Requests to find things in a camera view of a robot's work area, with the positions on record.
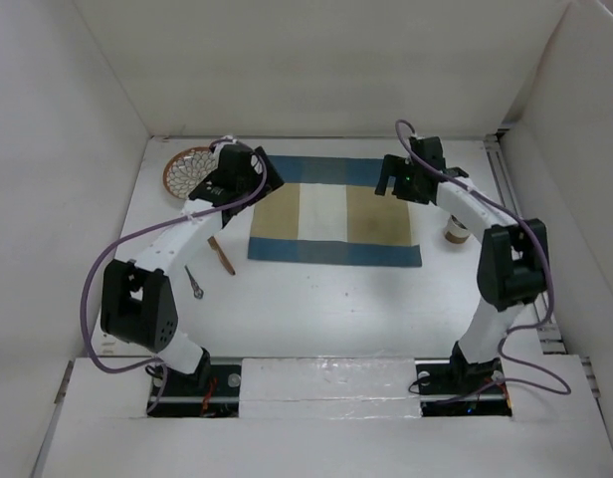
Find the iridescent rainbow fork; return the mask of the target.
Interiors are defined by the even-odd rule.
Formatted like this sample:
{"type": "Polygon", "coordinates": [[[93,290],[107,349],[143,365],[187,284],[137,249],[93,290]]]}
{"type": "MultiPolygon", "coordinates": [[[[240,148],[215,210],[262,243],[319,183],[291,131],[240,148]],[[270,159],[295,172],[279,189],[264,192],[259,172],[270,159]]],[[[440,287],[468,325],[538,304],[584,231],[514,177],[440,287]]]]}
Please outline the iridescent rainbow fork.
{"type": "Polygon", "coordinates": [[[189,269],[188,266],[184,267],[185,272],[188,276],[189,282],[190,282],[190,286],[191,289],[193,291],[193,296],[196,300],[202,300],[204,297],[204,290],[199,286],[198,282],[196,281],[195,277],[193,276],[193,274],[191,273],[191,270],[189,269]]]}

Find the white and brown cup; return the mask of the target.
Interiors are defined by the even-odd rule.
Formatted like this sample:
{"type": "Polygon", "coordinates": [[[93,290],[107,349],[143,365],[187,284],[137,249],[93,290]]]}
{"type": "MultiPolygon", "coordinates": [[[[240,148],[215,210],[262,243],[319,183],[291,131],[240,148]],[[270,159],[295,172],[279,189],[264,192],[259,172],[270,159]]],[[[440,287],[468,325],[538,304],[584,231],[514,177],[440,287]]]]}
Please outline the white and brown cup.
{"type": "Polygon", "coordinates": [[[450,215],[444,229],[445,239],[452,244],[463,244],[470,236],[470,231],[454,215],[450,215]]]}

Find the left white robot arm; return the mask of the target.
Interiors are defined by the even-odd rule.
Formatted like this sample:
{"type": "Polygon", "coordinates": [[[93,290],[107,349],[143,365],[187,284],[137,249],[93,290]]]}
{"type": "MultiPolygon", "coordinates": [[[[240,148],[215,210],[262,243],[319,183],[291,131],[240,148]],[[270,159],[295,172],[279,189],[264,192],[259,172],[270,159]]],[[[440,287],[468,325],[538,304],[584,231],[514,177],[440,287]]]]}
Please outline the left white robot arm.
{"type": "Polygon", "coordinates": [[[151,352],[192,395],[209,385],[210,355],[183,333],[171,278],[233,217],[284,184],[260,146],[221,138],[209,150],[216,166],[187,196],[179,218],[134,258],[111,260],[102,278],[102,331],[151,352]]]}

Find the floral plate with orange rim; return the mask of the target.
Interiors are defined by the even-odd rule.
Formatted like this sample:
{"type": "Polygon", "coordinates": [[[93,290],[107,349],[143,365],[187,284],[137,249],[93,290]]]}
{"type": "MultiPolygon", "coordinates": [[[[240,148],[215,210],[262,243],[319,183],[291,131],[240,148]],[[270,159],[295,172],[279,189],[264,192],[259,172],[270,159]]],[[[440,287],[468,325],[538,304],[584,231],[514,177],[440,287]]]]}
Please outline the floral plate with orange rim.
{"type": "Polygon", "coordinates": [[[165,190],[177,199],[188,195],[217,167],[209,147],[195,146],[174,155],[162,173],[165,190]]]}

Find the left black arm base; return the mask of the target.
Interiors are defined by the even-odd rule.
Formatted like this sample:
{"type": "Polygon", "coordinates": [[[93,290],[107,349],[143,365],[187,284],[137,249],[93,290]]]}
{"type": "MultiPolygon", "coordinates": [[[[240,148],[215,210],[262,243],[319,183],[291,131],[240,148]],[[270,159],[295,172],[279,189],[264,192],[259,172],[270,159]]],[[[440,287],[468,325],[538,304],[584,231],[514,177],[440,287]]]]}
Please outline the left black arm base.
{"type": "Polygon", "coordinates": [[[237,418],[239,416],[242,363],[218,360],[211,364],[209,378],[196,387],[170,370],[162,382],[162,368],[147,365],[151,389],[147,415],[153,418],[237,418]]]}

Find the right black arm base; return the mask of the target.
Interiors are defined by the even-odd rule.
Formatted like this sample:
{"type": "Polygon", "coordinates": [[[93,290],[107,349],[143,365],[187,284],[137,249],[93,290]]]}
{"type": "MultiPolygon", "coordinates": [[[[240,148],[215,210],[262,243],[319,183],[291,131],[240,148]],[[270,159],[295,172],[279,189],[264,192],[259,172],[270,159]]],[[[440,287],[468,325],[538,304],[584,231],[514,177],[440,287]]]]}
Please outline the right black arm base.
{"type": "Polygon", "coordinates": [[[419,397],[424,418],[512,416],[506,388],[494,384],[503,372],[498,359],[462,376],[446,359],[416,360],[415,368],[409,391],[419,397]]]}

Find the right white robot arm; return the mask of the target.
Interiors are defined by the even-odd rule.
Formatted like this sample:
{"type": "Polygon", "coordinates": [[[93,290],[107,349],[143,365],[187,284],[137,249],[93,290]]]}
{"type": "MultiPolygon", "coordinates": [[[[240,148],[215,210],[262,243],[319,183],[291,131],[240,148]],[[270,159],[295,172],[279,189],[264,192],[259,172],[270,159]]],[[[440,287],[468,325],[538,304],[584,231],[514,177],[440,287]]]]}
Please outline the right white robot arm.
{"type": "Polygon", "coordinates": [[[480,301],[469,327],[447,366],[417,384],[424,394],[474,392],[500,382],[501,350],[518,328],[516,317],[552,289],[546,226],[520,218],[491,200],[465,170],[447,166],[438,137],[410,136],[406,150],[405,157],[383,157],[376,194],[442,209],[481,247],[480,301]]]}

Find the blue and tan placemat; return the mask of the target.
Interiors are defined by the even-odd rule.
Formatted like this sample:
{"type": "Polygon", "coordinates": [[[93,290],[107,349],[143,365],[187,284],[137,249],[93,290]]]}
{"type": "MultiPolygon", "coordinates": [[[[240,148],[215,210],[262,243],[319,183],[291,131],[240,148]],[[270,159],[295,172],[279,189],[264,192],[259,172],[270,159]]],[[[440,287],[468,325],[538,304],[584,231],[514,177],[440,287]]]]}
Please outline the blue and tan placemat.
{"type": "Polygon", "coordinates": [[[417,220],[392,190],[374,193],[374,158],[272,155],[285,184],[255,205],[248,258],[420,268],[417,220]]]}

